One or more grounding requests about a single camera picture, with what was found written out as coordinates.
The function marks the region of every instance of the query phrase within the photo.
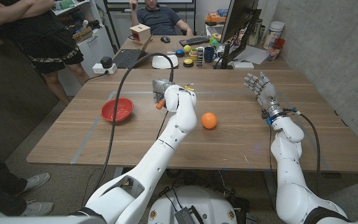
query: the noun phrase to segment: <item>laptop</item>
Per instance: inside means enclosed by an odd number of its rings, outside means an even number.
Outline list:
[[[224,26],[211,26],[211,27],[208,27],[207,29],[211,35],[212,34],[221,34],[222,35],[223,27]]]
[[[149,39],[144,44],[142,50],[122,49],[118,51],[117,55],[114,57],[112,62],[117,65],[117,68],[131,68],[132,65],[135,64],[135,62],[143,56],[151,39],[152,39],[152,35],[150,35]]]

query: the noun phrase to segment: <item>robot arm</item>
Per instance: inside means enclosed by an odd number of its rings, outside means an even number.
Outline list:
[[[167,110],[176,114],[169,119],[165,130],[139,164],[102,185],[85,205],[100,214],[107,223],[137,223],[140,220],[177,147],[196,126],[196,95],[166,81],[161,82],[164,88],[160,97],[166,101]],[[121,187],[128,180],[133,181],[130,192]]]
[[[317,197],[307,187],[299,162],[304,133],[280,107],[270,80],[263,72],[260,78],[248,74],[245,80],[244,85],[256,94],[257,101],[265,109],[265,117],[263,114],[262,117],[278,131],[270,148],[277,161],[278,216],[286,223],[309,223],[313,215],[328,213],[346,218],[344,211],[335,203]]]

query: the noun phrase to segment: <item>person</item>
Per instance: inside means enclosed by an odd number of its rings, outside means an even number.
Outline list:
[[[186,31],[187,36],[192,36],[193,31],[190,26],[169,7],[159,6],[157,0],[145,0],[146,7],[138,9],[139,4],[137,0],[130,0],[132,26],[139,25],[139,23],[150,27],[153,35],[176,35],[175,26],[181,30]]]
[[[0,212],[8,216],[42,216],[52,211],[52,202],[26,202],[16,197],[42,186],[50,178],[49,173],[35,175],[29,179],[12,174],[0,161]]]
[[[53,0],[0,0],[0,26],[27,54],[34,66],[44,74],[49,89],[65,105],[70,103],[58,79],[58,70],[64,63],[84,85],[88,74],[81,63],[83,55],[50,10]]]

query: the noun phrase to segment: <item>white sneaker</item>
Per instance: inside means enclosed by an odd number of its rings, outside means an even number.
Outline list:
[[[20,192],[20,194],[32,189],[36,189],[37,187],[41,187],[44,183],[46,183],[49,180],[49,178],[50,178],[50,174],[48,172],[43,174],[37,174],[33,177],[28,178],[27,185],[25,189],[22,192]]]
[[[27,202],[27,207],[25,208],[24,212],[21,216],[43,216],[47,215],[52,211],[53,203],[52,202]]]

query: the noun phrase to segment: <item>computer monitor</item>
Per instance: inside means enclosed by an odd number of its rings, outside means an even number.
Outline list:
[[[246,49],[247,39],[251,31],[255,29],[256,21],[259,19],[261,13],[260,9],[256,9],[257,6],[258,0],[231,0],[226,23],[223,28],[221,44],[232,38],[241,29],[247,27],[247,30],[242,36],[240,46],[236,50],[229,54],[230,44],[225,45],[222,63],[219,68],[227,69],[227,63]]]

